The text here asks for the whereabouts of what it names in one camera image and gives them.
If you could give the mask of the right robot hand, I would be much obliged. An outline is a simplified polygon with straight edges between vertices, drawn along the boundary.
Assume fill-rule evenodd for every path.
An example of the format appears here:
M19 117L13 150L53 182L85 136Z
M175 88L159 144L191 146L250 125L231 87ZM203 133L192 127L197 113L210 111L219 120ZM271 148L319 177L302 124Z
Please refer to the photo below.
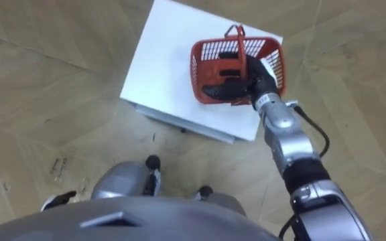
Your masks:
M262 95L267 93L279 94L275 78L263 63L254 56L245 55L245 78L241 77L241 71L226 69L219 72L224 78L221 84L205 84L202 92L208 97L225 102L249 99L253 104Z

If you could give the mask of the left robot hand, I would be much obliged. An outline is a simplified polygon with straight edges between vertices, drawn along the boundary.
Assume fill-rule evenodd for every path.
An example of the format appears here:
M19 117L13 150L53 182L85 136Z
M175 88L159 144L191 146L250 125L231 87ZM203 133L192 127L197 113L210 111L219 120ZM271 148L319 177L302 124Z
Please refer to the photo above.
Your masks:
M55 208L57 206L65 205L73 197L75 197L76 194L77 194L76 191L68 191L60 195L52 195L43 203L40 211L42 212L44 210Z

